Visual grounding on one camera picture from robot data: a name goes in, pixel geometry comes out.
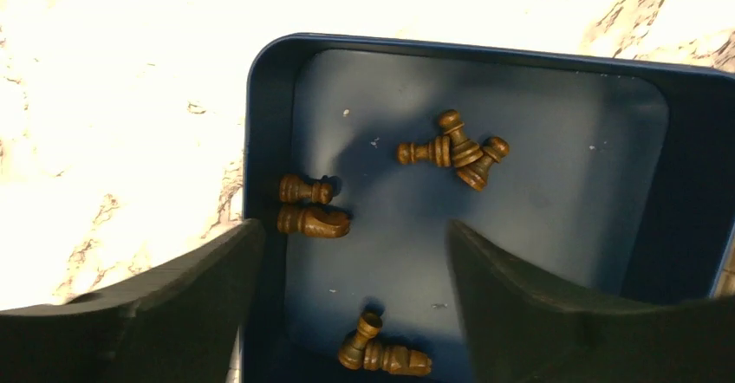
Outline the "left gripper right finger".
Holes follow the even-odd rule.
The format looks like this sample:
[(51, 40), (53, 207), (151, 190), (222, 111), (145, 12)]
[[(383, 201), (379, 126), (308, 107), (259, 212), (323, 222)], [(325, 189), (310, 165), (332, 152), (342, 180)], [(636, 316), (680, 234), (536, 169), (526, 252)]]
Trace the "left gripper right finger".
[(731, 382), (734, 300), (636, 302), (585, 288), (452, 220), (446, 246), (478, 382)]

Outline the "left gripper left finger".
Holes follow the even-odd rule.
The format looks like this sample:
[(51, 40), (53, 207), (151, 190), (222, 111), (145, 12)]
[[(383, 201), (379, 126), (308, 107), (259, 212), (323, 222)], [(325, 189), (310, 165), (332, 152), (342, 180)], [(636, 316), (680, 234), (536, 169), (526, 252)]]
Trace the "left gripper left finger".
[(224, 382), (265, 231), (248, 219), (158, 267), (62, 305), (1, 313), (4, 382)]

